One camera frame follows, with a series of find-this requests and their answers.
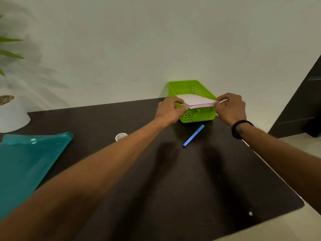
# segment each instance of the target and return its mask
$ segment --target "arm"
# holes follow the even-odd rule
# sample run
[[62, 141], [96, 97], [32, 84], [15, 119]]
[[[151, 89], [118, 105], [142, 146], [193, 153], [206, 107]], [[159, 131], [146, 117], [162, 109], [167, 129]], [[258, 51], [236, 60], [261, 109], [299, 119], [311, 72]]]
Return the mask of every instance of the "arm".
[[159, 103], [155, 120], [37, 189], [2, 220], [0, 240], [71, 240], [149, 143], [186, 112], [174, 102], [184, 101], [166, 98]]
[[[219, 118], [230, 128], [246, 120], [241, 96], [227, 93], [217, 98]], [[265, 160], [283, 180], [321, 214], [321, 159], [282, 142], [248, 123], [239, 124], [236, 132]]]

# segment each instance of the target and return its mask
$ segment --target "stack of paper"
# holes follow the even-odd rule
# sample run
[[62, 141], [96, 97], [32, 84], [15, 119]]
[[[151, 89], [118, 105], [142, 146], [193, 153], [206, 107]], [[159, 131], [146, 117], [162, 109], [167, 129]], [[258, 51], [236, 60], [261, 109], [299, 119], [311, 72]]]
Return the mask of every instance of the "stack of paper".
[[178, 98], [181, 98], [184, 100], [184, 106], [187, 106], [188, 108], [194, 109], [194, 108], [201, 108], [201, 107], [212, 107], [214, 106], [214, 100], [208, 99], [205, 97], [201, 97], [199, 95], [194, 94], [183, 94], [178, 95]]

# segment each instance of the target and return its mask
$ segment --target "table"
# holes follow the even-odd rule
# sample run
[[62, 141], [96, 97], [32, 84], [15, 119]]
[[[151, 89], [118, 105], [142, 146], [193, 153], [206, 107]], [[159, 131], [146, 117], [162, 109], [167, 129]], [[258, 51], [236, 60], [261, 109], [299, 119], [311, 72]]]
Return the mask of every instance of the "table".
[[[113, 143], [118, 133], [150, 122], [162, 100], [32, 112], [31, 122], [14, 133], [74, 134], [43, 184]], [[182, 148], [201, 124], [204, 129]], [[154, 139], [74, 240], [211, 241], [303, 206], [218, 117], [178, 122]]]

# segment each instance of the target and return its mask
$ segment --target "black wristband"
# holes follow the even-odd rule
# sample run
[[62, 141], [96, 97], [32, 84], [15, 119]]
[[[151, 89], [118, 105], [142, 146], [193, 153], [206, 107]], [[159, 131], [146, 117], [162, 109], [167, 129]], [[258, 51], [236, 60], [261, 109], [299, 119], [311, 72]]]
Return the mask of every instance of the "black wristband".
[[239, 136], [239, 134], [236, 132], [236, 126], [241, 123], [249, 123], [252, 126], [254, 126], [251, 122], [249, 122], [247, 120], [240, 120], [240, 121], [237, 121], [236, 123], [234, 123], [234, 125], [232, 126], [232, 136], [236, 139], [241, 139], [241, 136]]

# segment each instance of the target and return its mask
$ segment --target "green basket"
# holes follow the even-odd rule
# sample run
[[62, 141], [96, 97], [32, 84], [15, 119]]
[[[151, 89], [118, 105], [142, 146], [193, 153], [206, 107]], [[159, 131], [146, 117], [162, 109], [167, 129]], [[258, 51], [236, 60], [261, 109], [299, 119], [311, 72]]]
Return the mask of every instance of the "green basket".
[[[185, 81], [172, 81], [168, 82], [168, 96], [176, 96], [181, 94], [195, 94], [202, 97], [206, 97], [212, 100], [216, 100], [216, 97], [208, 91], [197, 80], [185, 80]], [[203, 107], [189, 109], [181, 118], [182, 123], [200, 122], [213, 120], [216, 116], [215, 107]]]

